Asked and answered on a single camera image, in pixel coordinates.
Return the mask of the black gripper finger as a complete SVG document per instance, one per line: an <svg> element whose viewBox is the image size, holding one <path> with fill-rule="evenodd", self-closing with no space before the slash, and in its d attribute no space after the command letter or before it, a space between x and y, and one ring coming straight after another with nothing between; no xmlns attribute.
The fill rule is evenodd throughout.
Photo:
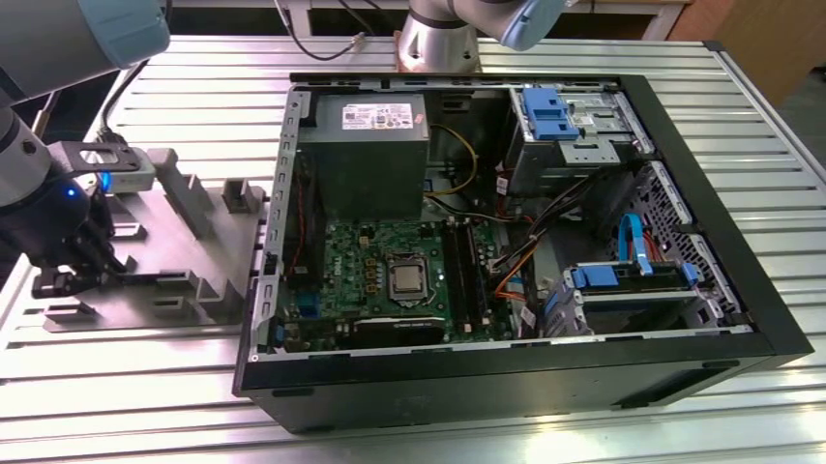
<svg viewBox="0 0 826 464"><path fill-rule="evenodd" d="M101 190L92 190L87 196L88 212L68 239L72 254L68 267L79 279L100 286L117 281L128 270L111 243L115 226L105 195Z"/></svg>
<svg viewBox="0 0 826 464"><path fill-rule="evenodd" d="M80 264L40 265L40 274L33 278L33 298L63 298L88 289L88 267Z"/></svg>

